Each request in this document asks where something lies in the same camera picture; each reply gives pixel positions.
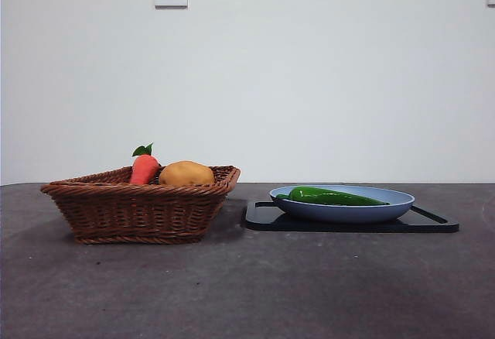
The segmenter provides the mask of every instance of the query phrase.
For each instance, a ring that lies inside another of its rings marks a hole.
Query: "white wall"
[[[495,182],[486,0],[2,0],[2,183],[131,165],[241,182]]]

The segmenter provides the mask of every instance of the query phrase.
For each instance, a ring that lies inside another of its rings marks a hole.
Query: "basket rim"
[[[99,193],[99,194],[147,194],[147,195],[163,195],[163,194],[189,194],[189,195],[201,195],[201,194],[226,194],[235,187],[237,179],[239,178],[241,171],[232,165],[229,166],[209,166],[212,170],[215,169],[229,169],[230,172],[226,177],[213,184],[193,184],[189,186],[173,186],[170,184],[130,184],[127,182],[120,183],[106,183],[106,182],[93,182],[88,183],[85,180],[91,180],[95,176],[111,175],[118,171],[129,170],[132,166],[123,166],[120,169],[108,170],[101,173],[95,173],[86,176],[79,176],[71,179],[56,180],[42,185],[41,191],[47,194],[55,194],[54,192],[60,192],[64,190],[66,194],[72,191],[72,194],[85,194],[86,192]]]

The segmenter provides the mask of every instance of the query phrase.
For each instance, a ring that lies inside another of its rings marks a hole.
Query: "carrot leaf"
[[[152,154],[152,144],[149,146],[139,146],[138,148],[135,149],[135,151],[132,153],[132,157],[134,156],[140,156],[140,155],[151,155]]]

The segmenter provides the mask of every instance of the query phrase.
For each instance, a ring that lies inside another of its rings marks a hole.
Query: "blue plate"
[[[306,204],[298,201],[291,201],[277,198],[278,194],[289,194],[294,187],[316,187],[327,190],[338,190],[357,194],[375,200],[388,202],[389,205],[377,206],[341,206],[341,205],[319,205]],[[375,187],[344,186],[344,185],[323,185],[304,184],[303,186],[288,186],[275,188],[270,191],[270,197],[287,214],[310,219],[314,221],[329,221],[336,223],[377,223],[381,221],[391,221],[404,215],[415,202],[415,198],[410,194],[397,192],[396,190],[385,190]]]

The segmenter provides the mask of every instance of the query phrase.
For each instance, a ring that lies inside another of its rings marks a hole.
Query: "toy carrot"
[[[137,156],[138,158],[132,165],[130,184],[148,184],[156,174],[159,164],[156,158],[152,156],[152,145],[153,143],[146,147],[139,146],[132,153],[132,157]]]

